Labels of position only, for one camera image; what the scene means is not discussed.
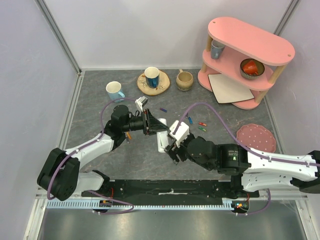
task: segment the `pink plate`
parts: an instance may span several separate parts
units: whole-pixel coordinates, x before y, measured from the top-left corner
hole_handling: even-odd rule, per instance
[[[264,126],[248,124],[242,126],[236,132],[236,139],[248,148],[274,153],[276,151],[276,139]]]

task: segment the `beige mug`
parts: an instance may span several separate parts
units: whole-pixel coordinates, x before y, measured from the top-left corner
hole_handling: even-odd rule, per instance
[[[176,85],[181,91],[188,91],[191,89],[192,84],[194,84],[194,77],[188,71],[183,71],[179,69],[179,74],[176,77]]]

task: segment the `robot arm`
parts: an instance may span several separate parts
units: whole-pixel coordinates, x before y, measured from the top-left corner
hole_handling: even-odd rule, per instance
[[[230,175],[229,185],[214,189],[217,195],[236,198],[237,193],[254,192],[261,189],[299,188],[301,192],[320,194],[320,169],[312,164],[320,163],[320,151],[305,156],[294,156],[252,151],[267,155],[270,160],[262,159],[237,144],[214,144],[189,132],[189,126],[182,122],[173,134],[178,121],[170,127],[169,137],[172,143],[165,152],[173,161],[195,162],[208,171],[217,170],[220,174]],[[272,159],[294,161],[305,164],[288,164]]]
[[[102,188],[104,182],[108,182],[109,178],[97,170],[79,172],[84,165],[96,157],[119,147],[126,139],[125,132],[142,130],[145,135],[155,135],[157,132],[168,130],[165,124],[152,116],[149,109],[143,110],[143,106],[147,103],[146,97],[140,97],[135,103],[141,111],[137,111],[138,114],[136,115],[129,112],[127,106],[117,105],[111,114],[110,121],[104,127],[103,134],[99,133],[93,139],[67,150],[53,149],[38,176],[38,185],[48,190],[58,165],[67,155],[75,152],[60,168],[53,181],[50,193],[59,200],[64,201],[74,192]]]

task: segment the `gray mug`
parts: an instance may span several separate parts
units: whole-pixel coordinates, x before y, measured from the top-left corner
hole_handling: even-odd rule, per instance
[[[211,58],[218,59],[222,51],[225,49],[225,45],[216,40],[212,40],[211,42]]]

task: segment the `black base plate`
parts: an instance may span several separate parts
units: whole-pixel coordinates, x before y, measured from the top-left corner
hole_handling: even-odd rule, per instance
[[[221,205],[222,198],[227,198],[228,186],[230,182],[218,180],[111,180],[97,192],[110,197],[113,188],[113,198],[133,205]],[[163,194],[172,191],[180,194]],[[247,197],[244,191],[237,192],[236,197],[230,195],[233,199]],[[81,196],[96,197],[86,191]],[[250,197],[258,198],[259,192],[250,192]]]

